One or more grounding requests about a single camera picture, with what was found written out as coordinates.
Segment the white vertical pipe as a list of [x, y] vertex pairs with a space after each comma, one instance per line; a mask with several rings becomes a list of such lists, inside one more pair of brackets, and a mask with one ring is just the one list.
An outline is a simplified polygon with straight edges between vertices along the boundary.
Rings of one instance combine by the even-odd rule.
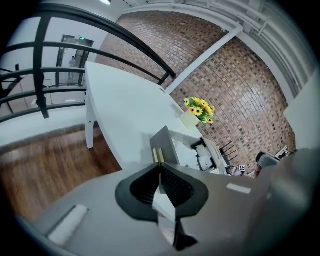
[[194, 62], [192, 62], [174, 81], [165, 89], [167, 94], [171, 94], [193, 71], [195, 71], [204, 61], [217, 52], [222, 46], [231, 41], [234, 37], [243, 31], [243, 26], [238, 26], [215, 42], [210, 48], [202, 53]]

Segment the black router with antennas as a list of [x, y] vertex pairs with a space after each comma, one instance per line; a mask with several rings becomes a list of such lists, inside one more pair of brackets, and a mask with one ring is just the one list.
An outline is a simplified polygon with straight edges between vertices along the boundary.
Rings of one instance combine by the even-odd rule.
[[219, 151], [225, 160], [225, 162], [230, 165], [231, 161], [239, 156], [236, 146], [232, 141], [229, 141], [225, 145], [219, 147]]

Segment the white square table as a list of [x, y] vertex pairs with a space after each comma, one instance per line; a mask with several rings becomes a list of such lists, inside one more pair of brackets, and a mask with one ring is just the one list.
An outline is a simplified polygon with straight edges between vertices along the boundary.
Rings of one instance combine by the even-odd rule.
[[121, 167], [111, 178], [124, 178], [153, 163], [150, 145], [163, 127], [200, 138], [197, 128], [181, 121], [183, 110], [164, 89], [111, 66], [86, 62], [85, 139], [93, 148], [94, 122]]

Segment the black metal railing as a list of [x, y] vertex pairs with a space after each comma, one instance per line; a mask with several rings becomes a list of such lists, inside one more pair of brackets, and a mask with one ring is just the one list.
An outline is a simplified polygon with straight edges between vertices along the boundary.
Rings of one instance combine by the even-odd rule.
[[[0, 75], [0, 106], [9, 103], [11, 101], [20, 100], [28, 97], [35, 96], [36, 107], [28, 110], [19, 111], [17, 113], [11, 113], [7, 116], [0, 117], [0, 124], [6, 121], [19, 118], [22, 116], [34, 114], [34, 113], [42, 113], [43, 118], [49, 118], [49, 111], [55, 109], [63, 109], [63, 108], [71, 108], [71, 107], [82, 107], [85, 105], [84, 102], [72, 102], [72, 103], [60, 103], [60, 104], [52, 104], [47, 105], [46, 102], [46, 94], [56, 94], [56, 93], [70, 93], [70, 92], [85, 92], [86, 89], [82, 86], [78, 87], [61, 87], [57, 86], [55, 88], [44, 88], [44, 74], [45, 73], [54, 73], [56, 75], [60, 73], [79, 73], [83, 75], [85, 70], [82, 67], [43, 67], [43, 52], [44, 48], [69, 48], [76, 50], [83, 50], [88, 53], [94, 53], [99, 56], [104, 56], [110, 58], [112, 60], [118, 61], [120, 63], [126, 64], [134, 69], [137, 69], [148, 76], [156, 79], [159, 85], [162, 85], [164, 81], [168, 78], [175, 78], [176, 73], [165, 63], [165, 61], [156, 54], [147, 44], [145, 44], [142, 40], [140, 40], [137, 36], [133, 35], [131, 32], [116, 24], [113, 21], [110, 21], [104, 17], [93, 14], [89, 11], [85, 11], [80, 8], [76, 8], [73, 6], [56, 4], [56, 3], [42, 3], [38, 6], [36, 11], [32, 15], [34, 18], [40, 18], [38, 28], [36, 30], [35, 40], [31, 42], [23, 42], [19, 44], [15, 44], [12, 46], [8, 46], [3, 50], [3, 53], [7, 54], [16, 50], [32, 48], [32, 67], [29, 69], [16, 70], [16, 71], [7, 71], [5, 74]], [[116, 55], [104, 52], [99, 49], [94, 49], [92, 47], [83, 46], [79, 44], [72, 44], [68, 42], [54, 42], [54, 41], [46, 41], [45, 37], [47, 35], [47, 30], [49, 28], [49, 24], [52, 18], [62, 18], [66, 20], [71, 20], [75, 22], [81, 22], [83, 24], [98, 28], [102, 31], [110, 33], [117, 38], [127, 42], [132, 45], [140, 52], [144, 53], [150, 59], [152, 59], [155, 63], [157, 63], [164, 71], [165, 74], [162, 78], [157, 77], [156, 75], [150, 73], [146, 69], [129, 62], [123, 58], [120, 58]], [[22, 77], [24, 75], [33, 75], [34, 81], [34, 90], [21, 92], [14, 95], [10, 95], [7, 90], [2, 88], [3, 82], [9, 82], [10, 88], [14, 88], [19, 82], [22, 81]]]

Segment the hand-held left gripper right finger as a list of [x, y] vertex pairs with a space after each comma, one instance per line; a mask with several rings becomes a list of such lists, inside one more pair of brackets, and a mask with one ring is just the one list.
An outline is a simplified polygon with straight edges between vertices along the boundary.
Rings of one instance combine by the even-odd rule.
[[252, 256], [272, 174], [257, 179], [161, 165], [175, 207], [174, 248], [182, 256]]

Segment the grey tray with white parts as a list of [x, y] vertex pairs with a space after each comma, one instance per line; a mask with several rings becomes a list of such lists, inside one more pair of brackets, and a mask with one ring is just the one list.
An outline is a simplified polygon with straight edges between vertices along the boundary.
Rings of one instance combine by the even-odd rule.
[[156, 135], [150, 139], [150, 144], [153, 149], [161, 149], [166, 163], [180, 165], [176, 150], [174, 148], [173, 140], [182, 142], [187, 147], [192, 149], [195, 146], [204, 144], [201, 138], [195, 138], [182, 133], [171, 131], [167, 126], [162, 128]]

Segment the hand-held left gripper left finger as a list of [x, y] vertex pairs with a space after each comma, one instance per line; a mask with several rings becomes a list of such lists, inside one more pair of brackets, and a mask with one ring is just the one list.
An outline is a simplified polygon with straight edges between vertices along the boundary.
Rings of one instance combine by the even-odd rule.
[[44, 211], [32, 226], [53, 256], [170, 256], [152, 208], [159, 165], [85, 182]]

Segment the grey sliding box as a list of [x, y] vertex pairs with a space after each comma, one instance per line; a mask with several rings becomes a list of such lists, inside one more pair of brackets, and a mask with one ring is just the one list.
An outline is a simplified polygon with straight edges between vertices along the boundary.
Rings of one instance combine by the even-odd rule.
[[217, 175], [225, 175], [227, 176], [226, 167], [228, 166], [226, 161], [224, 160], [222, 153], [220, 152], [219, 147], [216, 145], [215, 142], [201, 137], [204, 142], [204, 145], [207, 147], [208, 151], [211, 154], [211, 158], [213, 160], [213, 167], [205, 170], [207, 173], [217, 174]]

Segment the crumpled white tissues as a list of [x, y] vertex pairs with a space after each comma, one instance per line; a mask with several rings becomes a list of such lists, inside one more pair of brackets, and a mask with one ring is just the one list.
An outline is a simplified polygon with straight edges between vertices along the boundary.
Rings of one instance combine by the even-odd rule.
[[217, 167], [209, 149], [203, 143], [191, 148], [181, 141], [172, 142], [181, 166], [198, 171], [213, 170]]

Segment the potted yellow flowers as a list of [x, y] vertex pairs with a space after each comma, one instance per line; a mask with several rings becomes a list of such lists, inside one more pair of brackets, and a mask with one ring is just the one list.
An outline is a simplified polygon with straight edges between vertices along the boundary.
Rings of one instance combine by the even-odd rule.
[[180, 116], [180, 119], [188, 129], [193, 129], [199, 123], [212, 124], [214, 122], [216, 108], [210, 106], [204, 99], [187, 97], [183, 100], [183, 104], [187, 111]]

